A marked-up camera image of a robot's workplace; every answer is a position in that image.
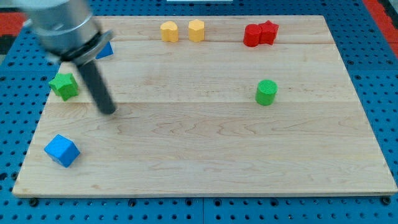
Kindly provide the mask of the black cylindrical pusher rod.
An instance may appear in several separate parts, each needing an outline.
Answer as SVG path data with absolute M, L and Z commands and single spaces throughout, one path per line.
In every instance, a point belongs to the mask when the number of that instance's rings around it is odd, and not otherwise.
M 95 62 L 92 60 L 88 63 L 78 65 L 77 69 L 91 93 L 99 112 L 102 114 L 113 114 L 116 111 L 116 105 Z

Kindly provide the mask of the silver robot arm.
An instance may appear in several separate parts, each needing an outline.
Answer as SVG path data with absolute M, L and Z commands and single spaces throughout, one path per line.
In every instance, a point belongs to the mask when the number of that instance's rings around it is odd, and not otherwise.
M 114 37 L 103 32 L 84 0 L 15 0 L 28 17 L 42 47 L 61 62 L 77 67 L 99 111 L 112 114 L 116 105 L 95 58 Z

